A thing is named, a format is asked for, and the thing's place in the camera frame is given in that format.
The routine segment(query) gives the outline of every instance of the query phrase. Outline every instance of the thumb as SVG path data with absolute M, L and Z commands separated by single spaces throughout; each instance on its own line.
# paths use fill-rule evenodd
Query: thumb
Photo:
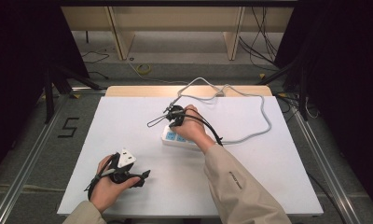
M 172 132 L 174 132 L 174 133 L 177 133 L 177 130 L 180 128 L 181 126 L 172 126 L 171 128 L 170 128 L 170 130 L 172 130 Z
M 119 187 L 122 188 L 122 190 L 129 189 L 133 185 L 137 184 L 137 182 L 139 182 L 139 181 L 140 181 L 140 177 L 138 177 L 138 176 L 132 177 L 132 178 L 128 179 L 127 181 L 123 182 L 122 184 L 120 184 Z

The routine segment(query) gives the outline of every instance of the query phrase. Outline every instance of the sleeve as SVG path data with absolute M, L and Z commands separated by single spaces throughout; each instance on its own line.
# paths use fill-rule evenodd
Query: sleeve
M 102 218 L 99 210 L 93 205 L 93 203 L 85 201 L 80 203 L 76 209 L 68 216 L 63 224 L 105 224 L 106 222 Z
M 223 223 L 291 223 L 280 204 L 223 147 L 206 152 L 204 173 Z

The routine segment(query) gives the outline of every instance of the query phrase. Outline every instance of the electronic device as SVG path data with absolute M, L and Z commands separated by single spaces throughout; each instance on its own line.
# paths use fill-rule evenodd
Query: electronic device
M 186 140 L 181 135 L 173 132 L 167 125 L 164 127 L 161 140 L 163 145 L 167 146 L 199 149 L 199 147 L 194 142 Z
M 184 122 L 184 108 L 180 105 L 173 105 L 172 108 L 169 110 L 169 113 L 166 115 L 166 119 L 169 121 L 174 121 L 169 124 L 169 127 L 174 127 L 174 126 L 181 126 Z
M 140 181 L 137 182 L 132 188 L 142 187 L 145 183 L 145 179 L 149 177 L 150 170 L 143 172 L 141 175 L 134 175 L 129 173 L 136 162 L 136 158 L 125 148 L 122 149 L 121 153 L 116 153 L 109 164 L 109 171 L 114 169 L 114 172 L 109 174 L 111 180 L 114 183 L 120 184 L 132 177 L 140 177 Z
M 90 181 L 90 184 L 85 189 L 88 191 L 88 199 L 93 192 L 94 187 L 100 181 L 101 178 L 109 176 L 110 179 L 117 184 L 121 184 L 133 177 L 140 177 L 140 180 L 135 183 L 131 188 L 142 187 L 145 180 L 149 177 L 151 173 L 150 170 L 143 172 L 141 175 L 134 175 L 129 172 L 137 159 L 129 152 L 129 150 L 123 148 L 120 153 L 115 153 L 108 159 L 102 170 Z

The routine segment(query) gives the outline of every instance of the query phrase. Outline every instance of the white table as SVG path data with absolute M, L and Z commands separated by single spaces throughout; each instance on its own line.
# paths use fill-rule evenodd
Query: white table
M 217 217 L 203 173 L 204 158 L 194 149 L 164 146 L 160 136 L 167 120 L 147 128 L 174 97 L 103 97 L 90 126 L 74 173 L 58 210 L 69 215 L 87 200 L 83 190 L 106 155 L 128 149 L 137 162 L 131 173 L 151 170 L 142 188 L 126 190 L 105 211 L 117 217 Z M 218 97 L 209 104 L 181 98 L 178 105 L 195 105 L 224 140 L 265 130 L 259 97 Z M 226 146 L 273 195 L 288 215 L 321 215 L 323 210 L 306 175 L 277 101 L 265 97 L 272 123 L 268 133 Z

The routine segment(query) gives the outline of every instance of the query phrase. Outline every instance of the hand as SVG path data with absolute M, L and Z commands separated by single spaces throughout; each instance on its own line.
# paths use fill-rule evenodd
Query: hand
M 186 114 L 201 119 L 201 116 L 196 113 L 198 112 L 198 108 L 196 108 L 194 105 L 188 105 L 185 110 Z M 195 142 L 205 154 L 207 150 L 215 144 L 215 142 L 204 131 L 203 125 L 203 123 L 196 119 L 185 117 L 183 124 L 181 126 L 172 127 L 172 131 L 180 134 L 187 140 Z
M 97 168 L 97 174 L 100 172 L 105 163 L 110 159 L 111 155 L 105 157 L 100 161 Z M 117 197 L 123 192 L 123 190 L 130 188 L 140 180 L 140 177 L 133 177 L 127 181 L 116 184 L 112 182 L 110 177 L 102 177 L 96 184 L 91 196 L 90 202 L 99 210 L 100 213 L 104 212 L 105 209 L 109 208 L 116 200 Z

